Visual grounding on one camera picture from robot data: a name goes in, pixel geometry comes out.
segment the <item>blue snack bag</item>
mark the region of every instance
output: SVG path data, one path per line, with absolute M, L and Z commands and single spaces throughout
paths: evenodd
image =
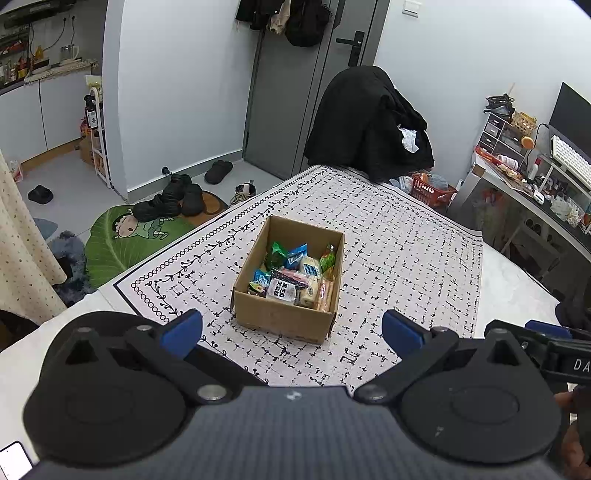
M 301 245 L 289 252 L 285 258 L 284 266 L 290 270 L 300 268 L 300 260 L 308 256 L 308 244 Z
M 263 288 L 269 288 L 269 283 L 271 283 L 271 274 L 269 272 L 257 270 L 255 272 L 254 281 Z

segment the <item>bottle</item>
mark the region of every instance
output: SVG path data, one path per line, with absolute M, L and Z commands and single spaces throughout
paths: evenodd
M 88 120 L 88 126 L 91 129 L 96 130 L 97 128 L 99 128 L 99 121 L 96 117 L 95 101 L 92 98 L 92 95 L 86 95 L 84 97 L 84 100 L 86 102 L 86 107 L 84 108 L 84 110 L 86 111 L 86 119 Z
M 538 173 L 538 168 L 540 167 L 540 163 L 542 163 L 542 158 L 538 157 L 535 159 L 535 163 L 532 165 L 530 172 L 527 174 L 527 177 L 530 180 L 535 178 L 535 174 Z

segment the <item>small drawer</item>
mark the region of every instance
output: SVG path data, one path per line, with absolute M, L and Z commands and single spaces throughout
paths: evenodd
M 503 125 L 505 125 L 505 122 L 503 120 L 501 120 L 496 115 L 493 115 L 492 113 L 488 116 L 487 123 L 490 123 L 491 125 L 494 125 L 497 128 L 503 128 Z
M 478 143 L 483 143 L 487 145 L 489 148 L 495 148 L 496 138 L 492 138 L 490 135 L 487 135 L 483 132 Z
M 493 124 L 487 123 L 484 127 L 484 131 L 489 135 L 492 135 L 495 138 L 499 138 L 499 134 L 501 133 L 501 129 L 495 127 Z
M 478 146 L 492 155 L 492 147 L 490 147 L 488 144 L 484 142 L 478 142 Z

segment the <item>black clothing pile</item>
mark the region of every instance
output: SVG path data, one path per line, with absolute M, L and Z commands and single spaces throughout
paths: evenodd
M 253 30 L 262 30 L 282 4 L 283 0 L 241 0 L 236 20 L 250 23 Z
M 398 126 L 417 132 L 418 151 L 402 144 Z M 320 101 L 304 155 L 309 165 L 357 168 L 388 181 L 434 166 L 427 123 L 379 67 L 340 72 Z
M 284 0 L 241 0 L 236 20 L 248 22 L 252 30 L 265 28 L 280 12 Z M 314 47 L 322 41 L 330 9 L 322 0 L 291 0 L 285 37 L 294 47 Z

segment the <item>computer monitor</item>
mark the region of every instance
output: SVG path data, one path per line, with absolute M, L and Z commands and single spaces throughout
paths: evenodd
M 560 88 L 550 126 L 582 156 L 591 158 L 591 104 L 566 83 Z

